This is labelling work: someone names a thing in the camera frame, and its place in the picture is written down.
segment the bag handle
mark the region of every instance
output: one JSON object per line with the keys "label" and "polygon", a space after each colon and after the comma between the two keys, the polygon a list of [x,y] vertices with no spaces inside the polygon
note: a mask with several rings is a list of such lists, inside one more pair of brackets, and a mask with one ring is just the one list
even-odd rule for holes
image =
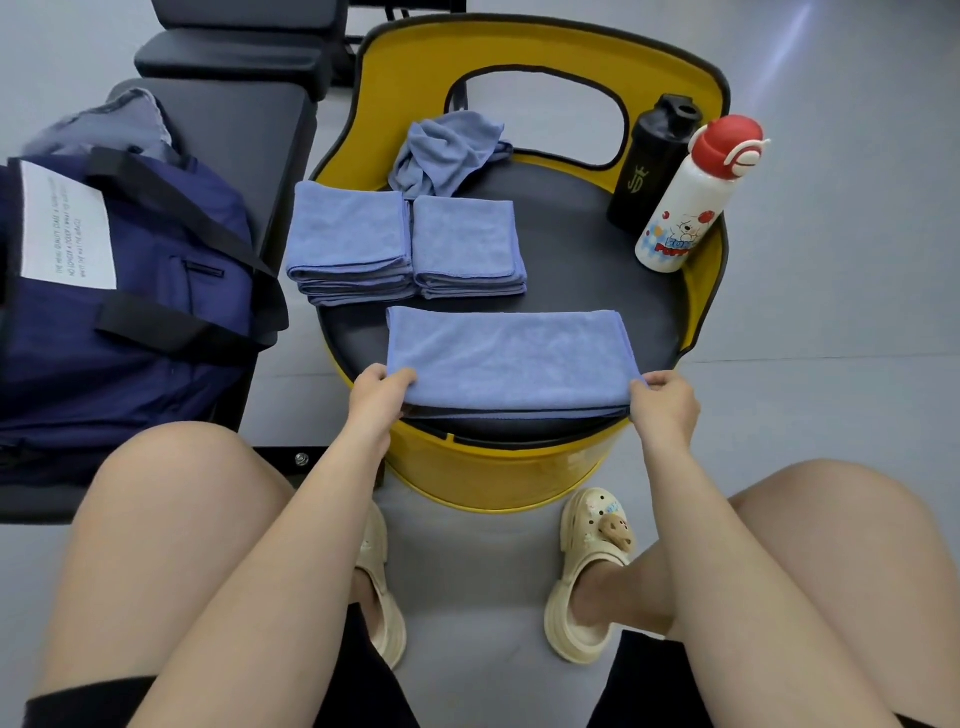
{"label": "bag handle", "polygon": [[250,269],[253,276],[253,338],[273,337],[290,326],[280,281],[270,266],[253,252],[250,243],[212,220],[139,157],[116,149],[96,147],[90,152],[86,178],[99,189],[120,192],[141,206],[159,209],[196,235],[207,248]]}
{"label": "bag handle", "polygon": [[208,248],[252,271],[251,336],[123,291],[104,297],[96,330],[176,359],[218,366],[248,364],[276,343],[289,327],[283,289],[276,273],[247,241],[212,220],[190,198],[134,155],[97,147],[90,153],[87,181],[119,192],[133,202],[157,208],[179,222]]}

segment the yellow-green logo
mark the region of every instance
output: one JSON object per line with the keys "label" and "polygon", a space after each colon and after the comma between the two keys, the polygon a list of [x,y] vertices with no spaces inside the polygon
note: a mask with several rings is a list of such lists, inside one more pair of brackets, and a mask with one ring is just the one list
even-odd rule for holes
{"label": "yellow-green logo", "polygon": [[643,178],[650,174],[643,167],[637,167],[634,170],[634,178],[630,180],[630,184],[627,185],[627,189],[630,190],[630,194],[636,195],[640,191],[640,188],[643,186]]}

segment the floor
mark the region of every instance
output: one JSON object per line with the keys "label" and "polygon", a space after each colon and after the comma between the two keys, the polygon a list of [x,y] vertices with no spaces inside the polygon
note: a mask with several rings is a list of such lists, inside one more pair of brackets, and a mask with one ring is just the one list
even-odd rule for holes
{"label": "floor", "polygon": [[[58,61],[47,49],[66,42],[79,51],[80,41],[47,28],[42,8],[32,7],[13,10],[32,23],[40,50],[25,49],[37,58],[36,68],[26,64],[26,80],[0,80],[0,99],[13,100],[0,121],[4,153],[131,75],[133,49],[156,28],[149,7],[84,5],[83,13],[103,16],[98,33],[123,42],[103,44],[100,58]],[[728,494],[805,458],[868,463],[933,507],[960,559],[960,247],[952,237],[960,230],[952,123],[960,113],[960,7],[951,0],[876,0],[869,9],[857,0],[471,0],[470,7],[621,28],[724,70],[732,110],[755,115],[773,144],[729,208],[726,278],[699,346],[682,364],[704,407],[694,451]],[[61,30],[91,23],[79,7],[64,12],[72,14],[57,15]],[[471,106],[504,120],[519,146],[609,158],[608,109],[587,111],[588,92],[558,84],[485,79],[470,87]],[[311,166],[347,115],[344,93],[321,105]],[[293,325],[261,359],[242,433],[255,445],[328,444],[343,422],[347,390],[332,373],[313,309],[288,290]],[[656,539],[635,435],[621,437],[592,484],[618,494],[644,542]],[[594,667],[569,666],[542,636],[541,608],[560,564],[560,505],[475,516],[395,481],[378,499],[391,527],[389,575],[410,629],[398,675],[422,725],[586,725],[612,655]],[[33,679],[64,540],[61,528],[0,527],[0,726],[16,724]]]}

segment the leg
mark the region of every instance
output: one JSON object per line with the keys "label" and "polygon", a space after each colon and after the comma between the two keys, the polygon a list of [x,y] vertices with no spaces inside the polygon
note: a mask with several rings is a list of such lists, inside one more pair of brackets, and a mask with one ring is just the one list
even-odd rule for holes
{"label": "leg", "polygon": [[[130,440],[74,521],[36,694],[157,675],[292,495],[216,425],[165,425]],[[354,584],[375,618],[367,575]]]}
{"label": "leg", "polygon": [[[891,710],[960,726],[960,582],[936,522],[898,482],[816,460],[775,473],[731,501],[874,680]],[[660,545],[628,568],[597,564],[571,608],[583,624],[665,634],[673,621]],[[670,635],[678,637],[676,628]]]}

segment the towel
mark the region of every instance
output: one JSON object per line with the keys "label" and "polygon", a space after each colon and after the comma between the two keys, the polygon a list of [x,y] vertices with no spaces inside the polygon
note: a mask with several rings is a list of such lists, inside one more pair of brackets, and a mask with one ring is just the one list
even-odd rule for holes
{"label": "towel", "polygon": [[387,309],[387,370],[417,370],[412,418],[626,415],[639,379],[616,311],[438,313]]}
{"label": "towel", "polygon": [[424,298],[526,293],[512,202],[418,197],[413,207],[414,280]]}
{"label": "towel", "polygon": [[513,144],[500,140],[501,134],[503,124],[476,111],[453,111],[411,124],[388,178],[390,187],[407,200],[452,197],[471,172],[514,152]]}
{"label": "towel", "polygon": [[146,88],[130,88],[102,106],[62,118],[27,142],[22,154],[82,155],[94,147],[180,163],[160,106]]}
{"label": "towel", "polygon": [[410,206],[399,192],[298,182],[287,276],[314,305],[399,301],[417,293]]}

